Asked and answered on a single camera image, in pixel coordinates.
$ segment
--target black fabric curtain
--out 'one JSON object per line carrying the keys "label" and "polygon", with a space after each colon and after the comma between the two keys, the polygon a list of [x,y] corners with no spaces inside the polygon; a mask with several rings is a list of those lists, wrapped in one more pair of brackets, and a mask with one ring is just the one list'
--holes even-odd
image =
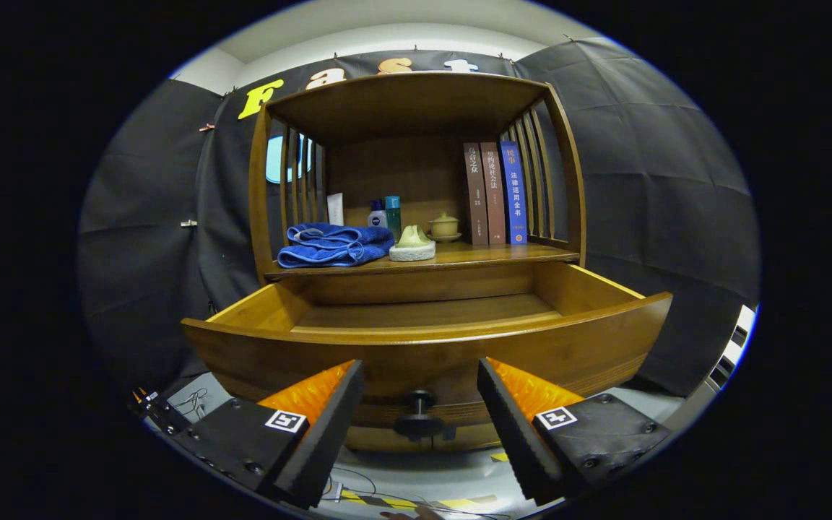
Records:
{"label": "black fabric curtain", "polygon": [[608,38],[524,57],[571,123],[586,196],[587,269],[673,293],[639,376],[688,395],[713,368],[740,306],[759,303],[753,198],[712,121],[670,79]]}
{"label": "black fabric curtain", "polygon": [[166,80],[105,149],[79,217],[79,291],[92,343],[122,388],[165,388],[206,372],[181,331],[207,319],[198,270],[199,128],[221,98]]}
{"label": "black fabric curtain", "polygon": [[[80,221],[80,281],[95,344],[123,381],[168,382],[206,370],[181,332],[258,290],[248,224],[248,157],[269,101],[327,69],[345,79],[384,68],[485,72],[550,82],[577,142],[587,205],[587,269],[673,306],[640,376],[690,393],[729,339],[740,304],[755,306],[760,253],[752,199],[702,110],[644,60],[604,38],[522,60],[448,51],[383,51],[286,70],[221,98],[168,80],[108,146]],[[557,138],[538,108],[555,203],[566,204]],[[215,128],[198,132],[205,123]],[[283,131],[275,124],[273,135]],[[268,185],[277,211],[280,185]],[[197,220],[198,226],[179,223]],[[272,214],[270,222],[277,223]],[[566,221],[555,222],[558,237]],[[275,244],[284,231],[273,228]]]}

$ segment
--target blue book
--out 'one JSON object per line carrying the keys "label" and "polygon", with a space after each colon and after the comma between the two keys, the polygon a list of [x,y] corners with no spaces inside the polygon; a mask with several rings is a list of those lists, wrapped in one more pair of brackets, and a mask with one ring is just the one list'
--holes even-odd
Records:
{"label": "blue book", "polygon": [[499,154],[503,158],[503,202],[506,207],[506,243],[528,241],[528,218],[525,216],[525,182],[519,145],[502,141]]}

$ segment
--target drawer handle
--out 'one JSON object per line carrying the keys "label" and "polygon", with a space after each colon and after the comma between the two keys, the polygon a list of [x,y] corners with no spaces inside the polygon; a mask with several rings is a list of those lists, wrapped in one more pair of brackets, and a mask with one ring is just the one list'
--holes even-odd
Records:
{"label": "drawer handle", "polygon": [[407,393],[403,401],[409,406],[410,413],[400,415],[394,421],[394,431],[406,436],[410,441],[420,438],[435,437],[445,430],[445,421],[427,414],[429,408],[436,405],[436,396],[430,391],[418,389]]}

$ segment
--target shelf board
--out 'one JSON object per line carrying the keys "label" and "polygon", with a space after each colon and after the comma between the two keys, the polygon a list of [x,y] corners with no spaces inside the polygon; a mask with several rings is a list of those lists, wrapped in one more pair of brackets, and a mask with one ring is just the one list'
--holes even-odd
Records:
{"label": "shelf board", "polygon": [[265,110],[327,146],[416,135],[495,137],[546,92],[545,83],[496,74],[396,72],[297,92]]}
{"label": "shelf board", "polygon": [[524,246],[471,246],[456,241],[455,243],[437,243],[435,258],[417,262],[391,262],[385,256],[356,267],[297,267],[283,269],[274,264],[270,272],[265,273],[267,280],[280,280],[286,277],[336,276],[336,275],[373,275],[387,273],[407,273],[433,271],[439,269],[466,269],[466,267],[492,267],[502,264],[521,264],[526,262],[571,262],[579,260],[580,254],[574,251],[528,243]]}

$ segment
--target bottle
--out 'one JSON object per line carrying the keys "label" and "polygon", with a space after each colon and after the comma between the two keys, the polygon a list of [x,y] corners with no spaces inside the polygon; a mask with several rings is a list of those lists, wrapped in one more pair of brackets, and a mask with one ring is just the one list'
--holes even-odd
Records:
{"label": "bottle", "polygon": [[373,201],[370,201],[370,215],[368,216],[368,227],[387,227],[387,213],[384,211],[384,201],[382,201],[381,199],[374,199]]}
{"label": "bottle", "polygon": [[399,195],[387,195],[383,200],[387,210],[387,227],[390,228],[390,233],[394,234],[394,243],[400,241],[402,229],[400,228],[400,197]]}

